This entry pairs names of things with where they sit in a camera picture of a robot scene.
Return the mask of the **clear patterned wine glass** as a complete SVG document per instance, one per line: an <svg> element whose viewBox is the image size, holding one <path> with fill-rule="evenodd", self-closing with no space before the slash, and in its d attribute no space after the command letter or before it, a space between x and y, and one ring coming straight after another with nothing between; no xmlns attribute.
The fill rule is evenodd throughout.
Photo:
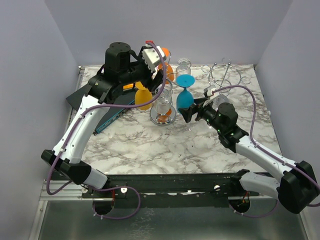
<svg viewBox="0 0 320 240"><path fill-rule="evenodd" d="M177 68L175 73L179 75L191 75L192 63L188 58L182 57L177 60Z"/></svg>

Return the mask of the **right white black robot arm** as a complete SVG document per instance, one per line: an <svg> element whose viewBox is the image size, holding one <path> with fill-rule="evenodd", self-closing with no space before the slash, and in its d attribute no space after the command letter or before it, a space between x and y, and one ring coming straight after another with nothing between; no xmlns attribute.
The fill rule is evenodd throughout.
<svg viewBox="0 0 320 240"><path fill-rule="evenodd" d="M196 121L204 120L217 131L225 148L250 159L270 174L263 176L249 170L239 171L230 183L234 195L260 193L278 200L293 214L311 206L319 196L320 187L312 166L306 161L297 163L285 158L255 141L237 125L238 114L233 104L224 102L214 109L211 101L203 97L195 99L187 108L179 108L179 112L186 123L193 115L196 115Z"/></svg>

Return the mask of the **orange plastic goblet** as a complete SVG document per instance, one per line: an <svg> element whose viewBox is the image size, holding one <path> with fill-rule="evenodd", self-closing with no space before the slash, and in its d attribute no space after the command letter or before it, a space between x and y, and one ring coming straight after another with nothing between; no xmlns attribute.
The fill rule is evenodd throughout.
<svg viewBox="0 0 320 240"><path fill-rule="evenodd" d="M174 72L173 72L173 69L170 65L170 60L171 60L171 52L165 48L165 47L162 47L161 48L162 51L164 52L165 54L165 57L166 57L166 60L164 61L165 63L165 69L166 69L166 84L169 84L169 81L173 82L175 80L175 75L174 75Z"/></svg>

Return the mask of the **yellow plastic goblet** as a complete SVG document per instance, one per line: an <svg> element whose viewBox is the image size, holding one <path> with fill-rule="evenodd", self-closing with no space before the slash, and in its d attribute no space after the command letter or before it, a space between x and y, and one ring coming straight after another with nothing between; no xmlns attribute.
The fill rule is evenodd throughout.
<svg viewBox="0 0 320 240"><path fill-rule="evenodd" d="M152 93L145 88L140 81L135 83L137 91L135 93L135 105L145 104L152 99Z"/></svg>

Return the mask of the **blue plastic goblet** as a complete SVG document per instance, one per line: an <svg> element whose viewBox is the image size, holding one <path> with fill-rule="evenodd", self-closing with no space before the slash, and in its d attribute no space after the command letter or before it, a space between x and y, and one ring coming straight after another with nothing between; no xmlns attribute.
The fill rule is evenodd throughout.
<svg viewBox="0 0 320 240"><path fill-rule="evenodd" d="M176 99L176 109L179 113L181 113L180 109L189 108L194 103L194 97L188 88L191 87L195 81L195 78L189 74L182 74L176 79L177 85L183 88Z"/></svg>

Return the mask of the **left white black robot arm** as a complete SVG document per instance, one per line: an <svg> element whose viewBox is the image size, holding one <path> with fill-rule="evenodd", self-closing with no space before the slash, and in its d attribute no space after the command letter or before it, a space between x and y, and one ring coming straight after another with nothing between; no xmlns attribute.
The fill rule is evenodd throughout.
<svg viewBox="0 0 320 240"><path fill-rule="evenodd" d="M101 198L111 191L108 177L82 161L84 149L97 124L111 108L120 108L115 100L124 93L124 86L140 82L150 92L166 82L164 65L166 54L153 41L147 40L139 53L124 42L111 43L105 51L105 63L92 77L82 97L75 117L61 140L52 150L44 150L41 158L50 165L47 180L54 171L77 185L93 187Z"/></svg>

